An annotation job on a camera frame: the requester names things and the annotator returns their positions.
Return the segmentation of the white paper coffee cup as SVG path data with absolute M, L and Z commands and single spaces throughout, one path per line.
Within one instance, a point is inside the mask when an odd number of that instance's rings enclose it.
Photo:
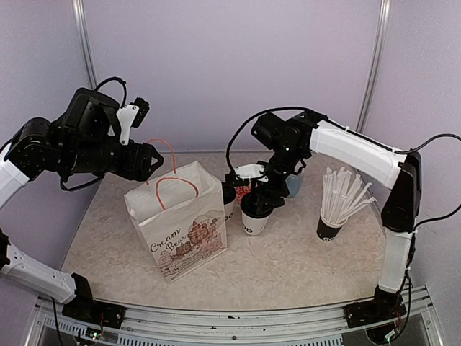
M 242 212 L 243 230 L 249 236 L 257 236 L 264 230 L 268 219 L 269 216 L 261 219 L 250 218 Z

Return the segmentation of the white paper takeout bag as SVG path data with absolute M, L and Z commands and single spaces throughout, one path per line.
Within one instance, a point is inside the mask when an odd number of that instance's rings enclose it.
M 124 199 L 140 240 L 167 283 L 228 248 L 221 181 L 198 161 L 143 183 Z

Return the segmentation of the black plastic cup lid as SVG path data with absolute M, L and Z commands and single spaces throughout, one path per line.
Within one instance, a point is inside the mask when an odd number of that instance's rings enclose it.
M 232 203 L 236 199 L 235 187 L 226 182 L 221 182 L 223 191 L 223 203 L 225 205 Z

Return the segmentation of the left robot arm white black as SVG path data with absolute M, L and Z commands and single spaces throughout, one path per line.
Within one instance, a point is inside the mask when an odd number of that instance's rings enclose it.
M 90 187 L 106 174 L 145 182 L 164 162 L 151 144 L 130 137 L 148 111 L 149 103 L 140 97 L 120 104 L 97 89 L 80 88 L 58 119 L 28 120 L 1 148 L 1 204 L 44 172 L 56 173 L 66 192 Z M 1 235 L 1 275 L 71 303 L 87 321 L 101 313 L 86 278 L 31 258 L 6 234 Z

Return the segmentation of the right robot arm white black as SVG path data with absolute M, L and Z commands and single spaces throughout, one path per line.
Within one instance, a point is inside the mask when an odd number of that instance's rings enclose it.
M 404 153 L 330 120 L 327 115 L 299 107 L 288 120 L 277 109 L 254 116 L 252 135 L 273 152 L 251 178 L 251 191 L 241 207 L 248 218 L 268 218 L 289 195 L 286 180 L 295 166 L 312 154 L 323 154 L 371 176 L 390 190 L 382 212 L 385 261 L 368 305 L 373 319 L 383 320 L 395 310 L 403 284 L 408 280 L 415 243 L 416 218 L 421 200 L 421 157 Z

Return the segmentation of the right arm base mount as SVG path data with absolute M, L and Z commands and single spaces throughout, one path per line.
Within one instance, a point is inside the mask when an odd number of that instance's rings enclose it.
M 406 307 L 401 299 L 394 306 L 383 301 L 369 300 L 345 305 L 344 314 L 348 328 L 355 328 L 403 316 Z

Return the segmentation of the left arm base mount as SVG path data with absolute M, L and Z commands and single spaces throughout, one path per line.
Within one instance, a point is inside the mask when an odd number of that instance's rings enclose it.
M 113 329 L 121 328 L 125 312 L 124 306 L 102 301 L 70 302 L 62 310 L 64 316 Z

